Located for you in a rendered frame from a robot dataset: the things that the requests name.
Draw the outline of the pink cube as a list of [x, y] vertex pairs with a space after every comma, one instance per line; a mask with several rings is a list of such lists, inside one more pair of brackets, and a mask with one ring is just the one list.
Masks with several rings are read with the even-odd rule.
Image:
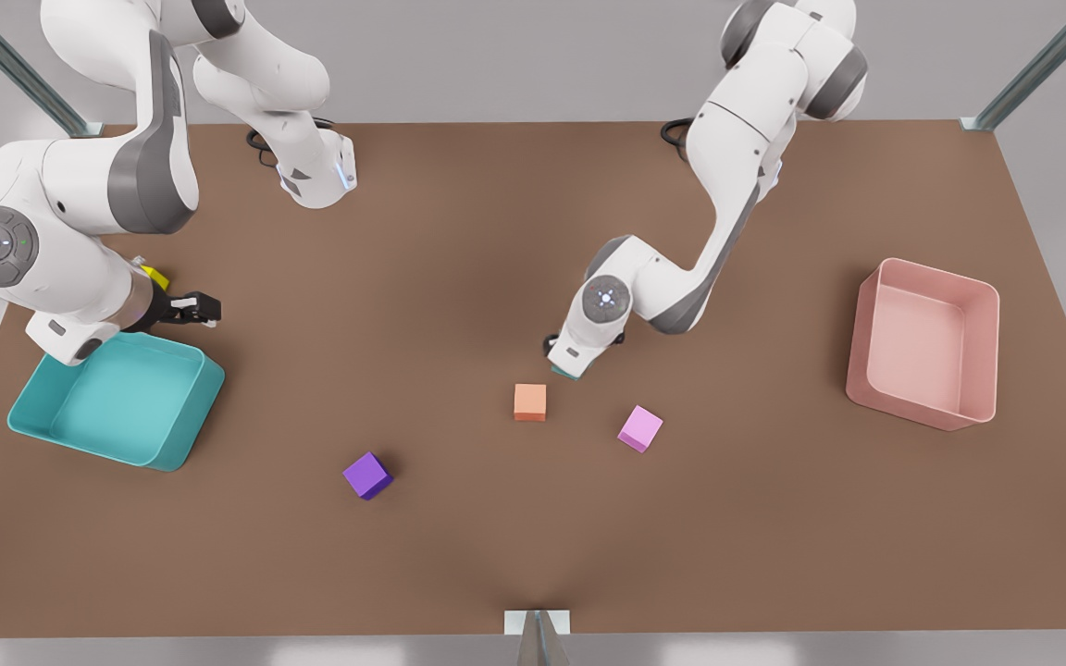
[[663, 426], [663, 419], [660, 416], [649, 412], [642, 405], [635, 405], [635, 408], [631, 410], [623, 423], [617, 439], [630, 446], [631, 450], [646, 452], [655, 442], [661, 426]]

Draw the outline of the teal plastic bin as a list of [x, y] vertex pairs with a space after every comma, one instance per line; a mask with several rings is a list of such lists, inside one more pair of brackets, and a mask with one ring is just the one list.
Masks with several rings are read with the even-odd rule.
[[225, 380], [198, 347], [119, 332], [80, 366], [46, 355], [9, 429], [154, 471], [181, 468]]

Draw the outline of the silver frame post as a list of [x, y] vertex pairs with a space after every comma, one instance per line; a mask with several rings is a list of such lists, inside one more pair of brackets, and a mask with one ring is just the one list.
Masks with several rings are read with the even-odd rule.
[[1066, 62], [1066, 25], [1010, 80], [976, 117], [962, 117], [962, 130], [994, 132]]
[[52, 88], [43, 77], [34, 70], [25, 56], [0, 33], [0, 71], [6, 75], [35, 105], [56, 127], [65, 131], [70, 139], [100, 139], [104, 125], [101, 121], [86, 121], [77, 113], [67, 100]]
[[568, 610], [507, 610], [504, 635], [520, 635], [517, 666], [571, 666], [562, 640], [571, 633]]

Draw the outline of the purple cube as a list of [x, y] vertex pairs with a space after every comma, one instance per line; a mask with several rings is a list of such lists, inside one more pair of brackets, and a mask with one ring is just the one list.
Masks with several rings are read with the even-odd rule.
[[342, 475], [361, 500], [372, 500], [394, 481], [394, 476], [372, 451], [364, 452], [358, 460], [348, 465]]

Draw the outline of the pink plastic bin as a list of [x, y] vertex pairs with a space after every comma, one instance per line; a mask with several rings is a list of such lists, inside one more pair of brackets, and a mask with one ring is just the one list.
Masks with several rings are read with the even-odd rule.
[[859, 287], [846, 395], [940, 431], [988, 423], [1000, 328], [994, 286], [886, 258]]

